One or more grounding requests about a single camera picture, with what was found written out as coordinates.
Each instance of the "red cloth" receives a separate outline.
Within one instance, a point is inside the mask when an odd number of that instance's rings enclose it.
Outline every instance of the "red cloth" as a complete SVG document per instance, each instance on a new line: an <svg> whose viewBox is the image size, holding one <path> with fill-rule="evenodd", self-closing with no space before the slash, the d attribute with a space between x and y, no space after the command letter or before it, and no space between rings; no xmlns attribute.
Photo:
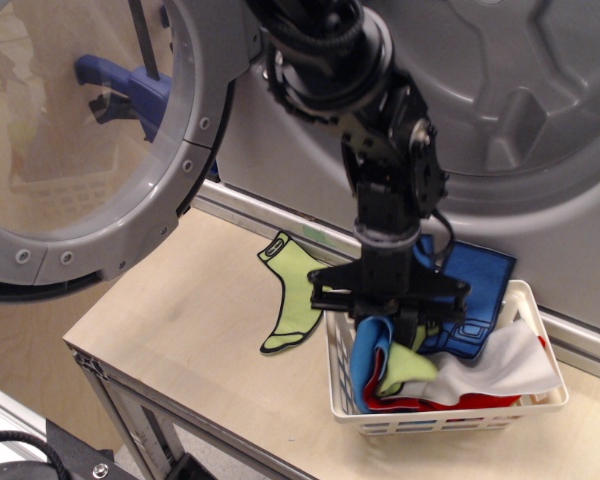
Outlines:
<svg viewBox="0 0 600 480"><path fill-rule="evenodd" d="M379 413L397 412L433 412L439 410L473 410L480 408L508 407L520 398L520 395L511 397L494 397L481 393L468 393L460 397L456 405L441 405L439 403L421 400L418 398L393 398L382 399L376 397L376 387L380 382L380 372L384 364L384 352L376 353L376 365L373 376L364 387L364 400L370 410Z"/></svg>

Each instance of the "white laundry basket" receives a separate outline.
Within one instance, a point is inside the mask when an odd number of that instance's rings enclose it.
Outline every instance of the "white laundry basket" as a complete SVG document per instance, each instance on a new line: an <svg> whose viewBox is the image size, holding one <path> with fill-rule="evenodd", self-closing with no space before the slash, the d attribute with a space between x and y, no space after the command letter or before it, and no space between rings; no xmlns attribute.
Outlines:
<svg viewBox="0 0 600 480"><path fill-rule="evenodd" d="M562 373L540 319L529 285L520 280L509 282L496 328L515 320L527 322L546 342L549 362L560 377L561 385L543 395L523 395L504 408L448 410L439 412L360 414L353 400L349 359L355 330L353 321L343 313L327 312L327 344L331 410L339 423L353 424L365 435L421 433L453 430L504 428L519 418L560 410L569 394Z"/></svg>

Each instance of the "blue cloth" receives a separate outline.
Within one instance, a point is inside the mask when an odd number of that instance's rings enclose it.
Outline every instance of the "blue cloth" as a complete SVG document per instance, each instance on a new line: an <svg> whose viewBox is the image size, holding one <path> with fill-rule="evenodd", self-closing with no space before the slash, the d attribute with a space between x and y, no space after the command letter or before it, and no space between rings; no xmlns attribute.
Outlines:
<svg viewBox="0 0 600 480"><path fill-rule="evenodd" d="M353 398L361 413L371 413L364 401L364 387L373 376L378 350L384 351L385 362L381 377L384 375L392 335L393 322L387 317L365 318L356 330L356 339L353 343L349 366Z"/></svg>
<svg viewBox="0 0 600 480"><path fill-rule="evenodd" d="M442 272L471 285L466 320L462 325L443 322L418 353L444 351L467 360L476 358L495 327L515 261L504 253L456 242Z"/></svg>
<svg viewBox="0 0 600 480"><path fill-rule="evenodd" d="M433 239L423 236L420 243L423 250L414 248L417 261L434 269ZM425 339L418 353L445 351L463 359L476 358L495 327L515 261L514 257L504 253L455 242L442 271L471 285L466 300L467 318L464 324L443 322L437 334ZM386 317L369 317L358 325L350 371L354 401L361 413L372 413L364 401L364 388L373 376L379 349L384 351L380 378L384 376L392 336L393 322Z"/></svg>

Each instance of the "yellow-green sock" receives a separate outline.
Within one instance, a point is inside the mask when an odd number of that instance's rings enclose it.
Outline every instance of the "yellow-green sock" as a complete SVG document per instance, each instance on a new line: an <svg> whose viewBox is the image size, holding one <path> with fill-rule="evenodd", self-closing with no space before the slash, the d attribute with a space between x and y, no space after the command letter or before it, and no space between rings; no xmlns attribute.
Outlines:
<svg viewBox="0 0 600 480"><path fill-rule="evenodd" d="M418 327L413 348L391 342L385 376L376 394L386 397L398 393L402 384L408 381L432 382L438 376L438 369L428 358L416 353L426 337L424 325Z"/></svg>
<svg viewBox="0 0 600 480"><path fill-rule="evenodd" d="M276 326L260 347L262 353L275 353L304 342L318 325L322 311L311 308L313 286L307 274L325 266L284 232L279 232L258 257L282 283Z"/></svg>

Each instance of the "laundry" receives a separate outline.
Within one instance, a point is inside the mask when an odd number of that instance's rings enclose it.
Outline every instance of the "laundry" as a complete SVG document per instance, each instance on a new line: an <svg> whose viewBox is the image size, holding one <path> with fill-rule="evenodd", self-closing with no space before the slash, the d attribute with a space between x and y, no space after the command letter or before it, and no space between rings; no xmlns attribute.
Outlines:
<svg viewBox="0 0 600 480"><path fill-rule="evenodd" d="M318 326L322 311L311 308L313 286L307 274L325 266L284 232L279 232L271 244L258 254L258 258L282 283L276 326L260 347L262 353L276 353L301 344Z"/></svg>
<svg viewBox="0 0 600 480"><path fill-rule="evenodd" d="M511 397L545 393L561 381L544 348L527 323L518 320L495 330L474 362L446 352L430 355L428 358L438 369L437 378L406 382L387 400L419 398L456 406L470 394Z"/></svg>
<svg viewBox="0 0 600 480"><path fill-rule="evenodd" d="M361 403L356 402L362 413L430 412L438 410L508 407L520 398L520 395L496 397L468 393L462 395L460 401L455 405L443 405L414 397L380 398L376 392L380 383L381 371L385 364L383 351L377 352L375 362L373 375L363 389L363 400Z"/></svg>
<svg viewBox="0 0 600 480"><path fill-rule="evenodd" d="M433 243L416 258L428 268ZM560 385L543 345L522 320L494 331L515 258L454 243L441 270L470 283L467 320L420 326L413 350L392 342L393 323L371 317L358 325L350 371L361 413L509 406L521 395Z"/></svg>
<svg viewBox="0 0 600 480"><path fill-rule="evenodd" d="M446 351L460 358L475 358L495 327L515 261L504 253L455 242L442 272L471 285L466 320L463 324L443 322L427 336L418 353Z"/></svg>

